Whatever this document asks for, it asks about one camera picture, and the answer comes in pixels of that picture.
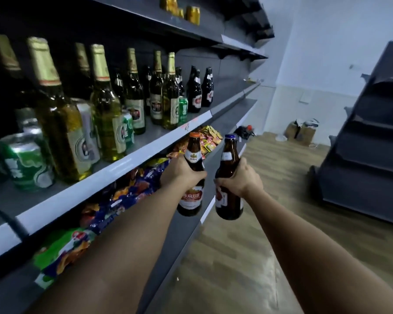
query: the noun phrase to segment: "wooden floor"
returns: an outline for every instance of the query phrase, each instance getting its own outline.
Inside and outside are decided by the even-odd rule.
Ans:
[[[277,142],[266,133],[248,143],[244,156],[267,192],[393,287],[393,225],[309,199],[306,173],[327,151]],[[248,205],[233,222],[210,212],[162,298],[160,314],[302,313]]]

